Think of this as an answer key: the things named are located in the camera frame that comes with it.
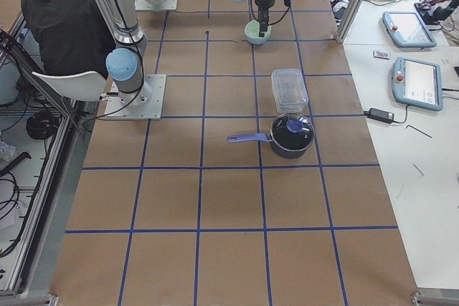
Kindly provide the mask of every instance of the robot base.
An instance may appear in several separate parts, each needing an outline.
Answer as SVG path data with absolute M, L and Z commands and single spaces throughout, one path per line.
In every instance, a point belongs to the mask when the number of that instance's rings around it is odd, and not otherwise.
M 166 89 L 166 75 L 145 75 L 145 83 L 148 83 L 152 92 L 151 96 L 141 105 L 128 105 L 124 109 L 106 115 L 107 120 L 159 120 L 163 110 L 164 90 Z M 118 92 L 115 83 L 112 84 L 111 92 Z M 105 114 L 110 114 L 123 107 L 118 97 L 109 97 Z
M 178 0 L 165 0 L 160 4 L 151 4 L 147 0 L 136 0 L 134 4 L 136 5 L 137 12 L 160 12 L 160 11 L 175 11 L 177 10 L 177 1 Z

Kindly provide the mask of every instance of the pot handle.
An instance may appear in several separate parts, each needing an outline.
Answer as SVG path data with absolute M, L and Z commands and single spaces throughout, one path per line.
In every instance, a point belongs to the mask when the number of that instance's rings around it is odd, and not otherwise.
M 242 134 L 242 135 L 231 135 L 227 137 L 229 143 L 241 143 L 244 141 L 264 141 L 269 143 L 271 138 L 268 134 L 264 133 L 253 133 L 253 134 Z

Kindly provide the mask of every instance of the white chair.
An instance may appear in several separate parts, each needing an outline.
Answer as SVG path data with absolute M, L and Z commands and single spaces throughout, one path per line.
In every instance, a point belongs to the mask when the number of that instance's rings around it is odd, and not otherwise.
M 107 82 L 102 75 L 94 71 L 61 77 L 36 72 L 32 74 L 46 82 L 59 95 L 84 102 L 98 102 Z

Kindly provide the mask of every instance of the light green bowl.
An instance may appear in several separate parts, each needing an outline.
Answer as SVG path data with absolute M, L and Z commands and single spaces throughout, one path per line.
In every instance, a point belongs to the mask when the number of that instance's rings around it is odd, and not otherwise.
M 260 31 L 260 23 L 255 21 L 249 21 L 245 26 L 244 33 L 245 38 L 251 44 L 263 44 L 265 43 L 271 36 L 271 26 L 268 26 L 268 30 L 265 33 L 265 37 L 259 37 L 258 32 Z

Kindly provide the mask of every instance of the pot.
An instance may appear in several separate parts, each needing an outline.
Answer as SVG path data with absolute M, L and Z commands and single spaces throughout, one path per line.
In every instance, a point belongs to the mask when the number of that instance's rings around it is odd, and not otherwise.
M 229 143 L 263 141 L 271 144 L 273 151 L 282 158 L 302 156 L 314 139 L 314 128 L 305 116 L 283 114 L 274 119 L 269 134 L 253 133 L 228 136 Z

